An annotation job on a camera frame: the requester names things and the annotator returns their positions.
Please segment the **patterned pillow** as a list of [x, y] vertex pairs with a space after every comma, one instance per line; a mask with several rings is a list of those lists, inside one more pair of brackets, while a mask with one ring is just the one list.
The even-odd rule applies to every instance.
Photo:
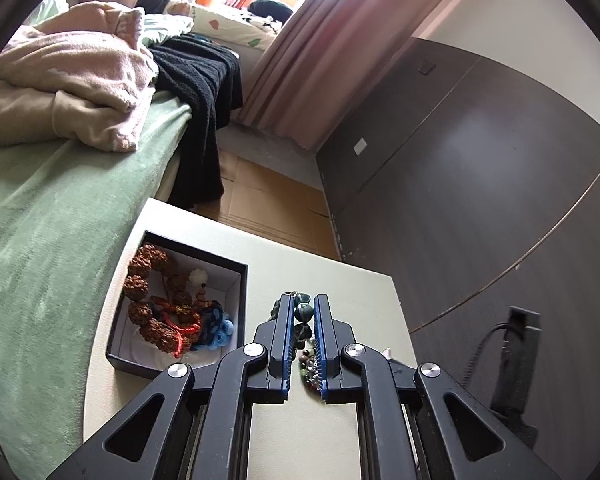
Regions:
[[277, 37], [276, 22], [230, 6], [193, 4], [192, 18], [196, 34], [238, 46], [265, 51]]

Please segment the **pink fleece blanket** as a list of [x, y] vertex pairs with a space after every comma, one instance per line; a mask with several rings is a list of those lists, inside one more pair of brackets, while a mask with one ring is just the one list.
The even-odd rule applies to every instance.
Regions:
[[0, 53], [0, 146], [59, 138], [135, 151], [158, 75], [144, 21], [141, 8], [90, 1], [20, 26]]

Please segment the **black knitted blanket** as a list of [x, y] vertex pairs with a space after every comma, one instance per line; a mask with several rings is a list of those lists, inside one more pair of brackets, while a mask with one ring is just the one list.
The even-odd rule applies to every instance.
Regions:
[[242, 70], [236, 54], [188, 32], [153, 44], [156, 88], [189, 106], [192, 117], [181, 138], [180, 163], [169, 203], [190, 209], [224, 194], [216, 133], [242, 107]]

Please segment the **white wall socket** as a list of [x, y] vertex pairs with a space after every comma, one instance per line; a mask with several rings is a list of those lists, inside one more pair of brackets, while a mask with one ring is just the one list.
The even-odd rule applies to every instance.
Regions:
[[354, 144], [353, 151], [356, 156], [360, 156], [367, 148], [367, 143], [364, 138], [359, 138], [358, 142]]

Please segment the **pink curtain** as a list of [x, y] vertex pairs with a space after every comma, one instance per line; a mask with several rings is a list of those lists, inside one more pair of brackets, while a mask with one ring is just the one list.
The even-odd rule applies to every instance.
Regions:
[[246, 83], [242, 125], [314, 150], [443, 0], [304, 0]]

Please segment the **cardboard sheet on floor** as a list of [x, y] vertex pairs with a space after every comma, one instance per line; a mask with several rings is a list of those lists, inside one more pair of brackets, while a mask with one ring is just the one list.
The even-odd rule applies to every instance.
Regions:
[[220, 153], [224, 194], [196, 214], [305, 252], [338, 260], [324, 193], [247, 159]]

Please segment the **black jewelry box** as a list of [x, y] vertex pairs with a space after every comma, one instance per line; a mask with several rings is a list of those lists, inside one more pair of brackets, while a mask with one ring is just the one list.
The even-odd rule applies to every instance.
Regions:
[[145, 232], [125, 265], [105, 356], [147, 379], [214, 364], [245, 342], [248, 266]]

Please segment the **green bed cover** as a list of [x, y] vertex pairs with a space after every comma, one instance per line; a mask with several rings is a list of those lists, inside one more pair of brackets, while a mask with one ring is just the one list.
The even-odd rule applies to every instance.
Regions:
[[160, 92], [135, 152], [0, 148], [0, 442], [21, 479], [45, 478], [81, 442], [102, 303], [190, 116]]

